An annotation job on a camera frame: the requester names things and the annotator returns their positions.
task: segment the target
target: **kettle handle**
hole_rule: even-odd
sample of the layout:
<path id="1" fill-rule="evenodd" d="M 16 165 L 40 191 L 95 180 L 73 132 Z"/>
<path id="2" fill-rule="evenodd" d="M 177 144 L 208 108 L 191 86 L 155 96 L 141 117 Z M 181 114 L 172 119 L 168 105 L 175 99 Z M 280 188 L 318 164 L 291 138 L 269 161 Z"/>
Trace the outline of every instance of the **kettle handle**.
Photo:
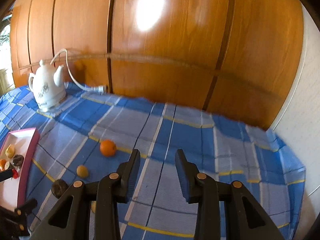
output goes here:
<path id="1" fill-rule="evenodd" d="M 33 92 L 32 81 L 33 81 L 33 79 L 34 79 L 35 76 L 36 76 L 36 75 L 33 74 L 33 73 L 30 73 L 30 74 L 29 74 L 28 83 L 29 83 L 29 88 L 30 88 L 30 91 L 31 91 L 31 92 Z"/>

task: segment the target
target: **small round fruit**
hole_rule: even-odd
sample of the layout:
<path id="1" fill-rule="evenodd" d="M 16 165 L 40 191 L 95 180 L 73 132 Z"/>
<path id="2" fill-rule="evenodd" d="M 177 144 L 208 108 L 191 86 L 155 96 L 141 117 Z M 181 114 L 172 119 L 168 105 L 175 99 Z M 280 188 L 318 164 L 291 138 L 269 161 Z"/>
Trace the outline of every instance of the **small round fruit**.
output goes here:
<path id="1" fill-rule="evenodd" d="M 16 154 L 12 159 L 12 164 L 15 167 L 21 168 L 23 165 L 24 157 L 20 154 Z"/>
<path id="2" fill-rule="evenodd" d="M 57 179 L 51 185 L 51 192 L 56 198 L 60 198 L 69 188 L 69 185 L 63 179 Z"/>
<path id="3" fill-rule="evenodd" d="M 92 210 L 93 213 L 96 212 L 96 201 L 92 201 L 91 202 L 91 210 Z"/>
<path id="4" fill-rule="evenodd" d="M 117 147 L 113 141 L 104 140 L 100 143 L 100 152 L 106 157 L 115 155 L 116 150 Z"/>
<path id="5" fill-rule="evenodd" d="M 7 163 L 5 159 L 0 159 L 0 171 L 4 171 L 4 166 Z"/>
<path id="6" fill-rule="evenodd" d="M 85 166 L 83 166 L 83 165 L 80 165 L 80 166 L 78 166 L 78 168 L 77 168 L 77 175 L 80 177 L 80 178 L 86 178 L 86 177 L 88 177 L 88 175 L 89 175 L 89 172 L 88 172 L 88 169 L 85 167 Z"/>

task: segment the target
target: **white tray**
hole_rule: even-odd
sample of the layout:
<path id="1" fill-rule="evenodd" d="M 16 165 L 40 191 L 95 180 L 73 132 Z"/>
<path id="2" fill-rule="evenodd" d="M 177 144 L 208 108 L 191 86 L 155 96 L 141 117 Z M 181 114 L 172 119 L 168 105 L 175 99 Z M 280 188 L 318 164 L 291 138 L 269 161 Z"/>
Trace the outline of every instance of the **white tray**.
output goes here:
<path id="1" fill-rule="evenodd" d="M 0 159 L 10 160 L 5 155 L 5 150 L 10 144 L 14 144 L 15 155 L 22 155 L 24 162 L 21 169 L 17 168 L 19 178 L 7 179 L 0 183 L 0 206 L 14 211 L 17 206 L 25 203 L 29 167 L 39 137 L 40 134 L 36 128 L 11 131 L 7 134 L 0 150 Z"/>

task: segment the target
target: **white ceramic kettle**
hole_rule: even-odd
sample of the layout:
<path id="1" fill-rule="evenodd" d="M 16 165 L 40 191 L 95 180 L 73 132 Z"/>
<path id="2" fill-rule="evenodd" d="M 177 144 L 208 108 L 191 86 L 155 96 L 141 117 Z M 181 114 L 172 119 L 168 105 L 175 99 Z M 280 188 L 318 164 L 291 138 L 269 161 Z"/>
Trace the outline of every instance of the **white ceramic kettle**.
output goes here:
<path id="1" fill-rule="evenodd" d="M 55 69 L 52 65 L 45 65 L 43 60 L 36 74 L 29 74 L 29 88 L 33 92 L 39 108 L 46 112 L 58 104 L 66 95 L 63 83 L 63 65 Z"/>

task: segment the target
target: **blue plaid tablecloth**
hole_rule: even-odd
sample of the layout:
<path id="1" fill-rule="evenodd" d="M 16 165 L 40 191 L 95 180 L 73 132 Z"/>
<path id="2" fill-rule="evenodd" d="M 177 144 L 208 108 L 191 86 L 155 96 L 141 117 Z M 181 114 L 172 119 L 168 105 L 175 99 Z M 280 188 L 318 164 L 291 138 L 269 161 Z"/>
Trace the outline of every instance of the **blue plaid tablecloth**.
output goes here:
<path id="1" fill-rule="evenodd" d="M 67 98 L 50 112 L 41 113 L 27 87 L 0 99 L 0 140 L 8 131 L 36 127 L 41 136 L 28 176 L 26 198 L 38 207 L 28 217 L 30 230 L 57 202 L 51 184 L 102 179 L 126 162 L 133 148 L 141 152 L 141 164 L 132 200 L 118 204 L 123 240 L 192 239 L 197 204 L 182 197 L 174 165 L 178 148 L 188 161 L 217 181 L 239 180 L 270 215 L 285 239 L 292 239 L 299 221 L 306 169 L 290 148 L 272 131 L 231 121 L 197 109 L 152 103 L 143 98 L 84 92 L 65 84 Z M 99 151 L 99 141 L 117 145 L 114 157 Z M 225 239 L 221 206 L 221 239 Z M 90 218 L 93 239 L 94 215 Z"/>

